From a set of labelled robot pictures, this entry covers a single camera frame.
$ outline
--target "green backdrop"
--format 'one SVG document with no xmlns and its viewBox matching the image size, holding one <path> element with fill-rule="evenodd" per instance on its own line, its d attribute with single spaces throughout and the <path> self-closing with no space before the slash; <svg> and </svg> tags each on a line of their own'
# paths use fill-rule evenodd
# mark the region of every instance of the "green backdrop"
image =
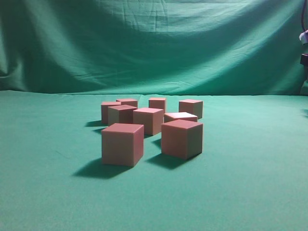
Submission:
<svg viewBox="0 0 308 231">
<path fill-rule="evenodd" d="M 0 0 L 0 90 L 299 94 L 301 8 L 302 0 Z"/>
</svg>

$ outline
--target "table surface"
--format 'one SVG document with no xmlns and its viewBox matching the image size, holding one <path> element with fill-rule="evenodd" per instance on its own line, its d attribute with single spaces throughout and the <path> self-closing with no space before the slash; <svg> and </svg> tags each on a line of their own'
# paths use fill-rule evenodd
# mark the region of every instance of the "table surface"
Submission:
<svg viewBox="0 0 308 231">
<path fill-rule="evenodd" d="M 101 103 L 204 101 L 204 151 L 146 136 L 134 168 L 101 164 Z M 303 231 L 308 97 L 51 95 L 0 91 L 0 230 Z"/>
</svg>

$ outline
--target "green cloth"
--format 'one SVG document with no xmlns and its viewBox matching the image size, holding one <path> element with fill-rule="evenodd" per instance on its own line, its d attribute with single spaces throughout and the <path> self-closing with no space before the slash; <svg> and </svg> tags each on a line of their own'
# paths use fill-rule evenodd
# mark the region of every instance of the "green cloth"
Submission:
<svg viewBox="0 0 308 231">
<path fill-rule="evenodd" d="M 299 94 L 302 3 L 0 0 L 0 90 Z"/>
<path fill-rule="evenodd" d="M 162 155 L 159 133 L 102 165 L 101 102 L 153 96 L 0 91 L 0 230 L 307 229 L 307 97 L 167 96 L 204 101 L 203 153 Z"/>
</svg>

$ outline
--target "cable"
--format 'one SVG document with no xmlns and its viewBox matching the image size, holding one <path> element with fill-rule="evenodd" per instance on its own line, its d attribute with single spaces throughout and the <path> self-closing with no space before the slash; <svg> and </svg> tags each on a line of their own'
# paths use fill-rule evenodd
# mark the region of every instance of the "cable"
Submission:
<svg viewBox="0 0 308 231">
<path fill-rule="evenodd" d="M 303 32 L 306 31 L 305 25 L 304 25 L 304 16 L 305 16 L 306 6 L 307 6 L 307 0 L 304 0 L 304 6 L 303 6 L 303 10 L 302 10 L 302 29 L 303 29 Z"/>
</svg>

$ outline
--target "block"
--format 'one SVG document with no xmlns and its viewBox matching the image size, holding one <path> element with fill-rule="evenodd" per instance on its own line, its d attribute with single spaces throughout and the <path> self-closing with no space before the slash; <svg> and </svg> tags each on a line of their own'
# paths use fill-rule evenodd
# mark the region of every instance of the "block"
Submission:
<svg viewBox="0 0 308 231">
<path fill-rule="evenodd" d="M 136 107 L 130 105 L 119 105 L 108 107 L 108 125 L 114 123 L 132 124 L 133 123 L 133 111 Z"/>
<path fill-rule="evenodd" d="M 144 126 L 115 123 L 102 130 L 102 163 L 135 166 L 143 156 Z"/>
<path fill-rule="evenodd" d="M 203 123 L 174 120 L 162 124 L 162 153 L 187 160 L 202 153 Z"/>
<path fill-rule="evenodd" d="M 117 99 L 117 102 L 121 102 L 122 105 L 130 105 L 138 108 L 138 100 L 135 99 Z"/>
<path fill-rule="evenodd" d="M 140 108 L 133 111 L 134 124 L 143 124 L 144 133 L 155 135 L 161 131 L 161 124 L 164 122 L 164 110 L 156 108 Z"/>
<path fill-rule="evenodd" d="M 179 101 L 179 112 L 188 112 L 198 119 L 202 118 L 203 115 L 203 101 L 202 100 L 180 100 Z"/>
<path fill-rule="evenodd" d="M 170 122 L 176 119 L 183 119 L 189 121 L 198 121 L 198 117 L 196 115 L 187 113 L 187 112 L 174 112 L 174 113 L 165 113 L 164 114 L 164 122 Z"/>
<path fill-rule="evenodd" d="M 163 109 L 164 113 L 166 111 L 167 101 L 166 98 L 150 98 L 149 107 Z"/>
<path fill-rule="evenodd" d="M 121 105 L 121 102 L 102 102 L 101 113 L 102 113 L 102 123 L 108 124 L 108 107 Z"/>
</svg>

